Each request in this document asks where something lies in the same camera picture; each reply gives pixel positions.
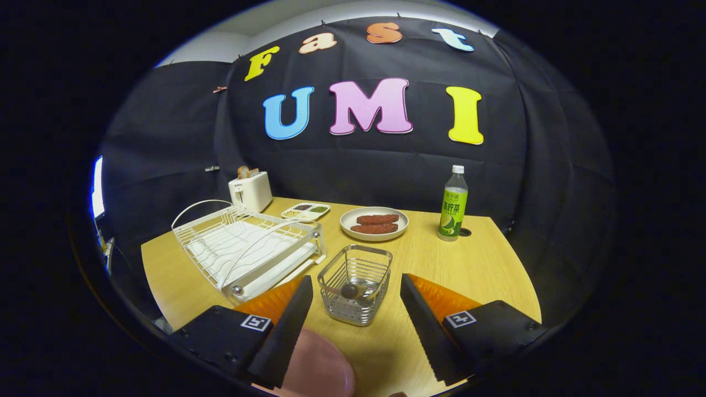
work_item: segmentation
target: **dish rack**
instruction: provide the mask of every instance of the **dish rack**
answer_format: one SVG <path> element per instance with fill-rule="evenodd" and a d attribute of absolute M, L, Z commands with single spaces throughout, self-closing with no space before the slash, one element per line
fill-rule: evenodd
<path fill-rule="evenodd" d="M 384 249 L 343 247 L 317 277 L 329 316 L 355 326 L 370 325 L 388 290 L 392 261 L 393 255 Z M 347 284 L 361 291 L 354 299 L 344 297 Z"/>
<path fill-rule="evenodd" d="M 187 211 L 213 201 L 228 207 L 175 227 Z M 229 201 L 191 204 L 174 219 L 172 231 L 206 280 L 233 304 L 286 283 L 326 258 L 320 223 L 255 213 Z"/>

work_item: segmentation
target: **fried food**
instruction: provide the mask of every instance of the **fried food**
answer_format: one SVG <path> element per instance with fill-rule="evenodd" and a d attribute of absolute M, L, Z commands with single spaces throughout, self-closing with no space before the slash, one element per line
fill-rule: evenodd
<path fill-rule="evenodd" d="M 383 223 L 381 225 L 355 225 L 351 227 L 351 230 L 366 235 L 384 235 L 385 233 L 396 232 L 398 228 L 397 223 Z"/>
<path fill-rule="evenodd" d="M 382 225 L 384 223 L 397 222 L 398 220 L 400 220 L 399 215 L 363 215 L 356 219 L 361 225 Z"/>

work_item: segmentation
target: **toaster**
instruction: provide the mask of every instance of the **toaster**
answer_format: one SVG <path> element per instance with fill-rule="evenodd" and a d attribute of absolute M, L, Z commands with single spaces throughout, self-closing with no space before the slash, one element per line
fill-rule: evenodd
<path fill-rule="evenodd" d="M 228 182 L 230 198 L 234 206 L 245 207 L 248 211 L 261 212 L 272 201 L 270 180 L 267 172 Z"/>

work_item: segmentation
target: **green tea bottle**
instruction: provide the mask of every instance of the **green tea bottle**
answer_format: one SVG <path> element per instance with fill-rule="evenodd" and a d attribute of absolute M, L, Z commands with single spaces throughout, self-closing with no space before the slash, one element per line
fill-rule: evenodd
<path fill-rule="evenodd" d="M 436 231 L 436 235 L 444 241 L 455 241 L 458 238 L 468 199 L 468 185 L 463 179 L 463 166 L 454 165 L 451 172 L 451 179 L 444 187 L 441 219 Z"/>

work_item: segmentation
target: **white dish rack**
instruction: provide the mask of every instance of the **white dish rack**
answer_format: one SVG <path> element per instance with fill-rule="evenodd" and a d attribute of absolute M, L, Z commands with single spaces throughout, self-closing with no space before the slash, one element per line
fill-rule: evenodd
<path fill-rule="evenodd" d="M 213 201 L 229 206 L 175 227 L 186 211 Z M 190 205 L 174 219 L 172 231 L 206 280 L 234 304 L 286 283 L 326 258 L 320 223 L 255 213 L 229 201 Z"/>

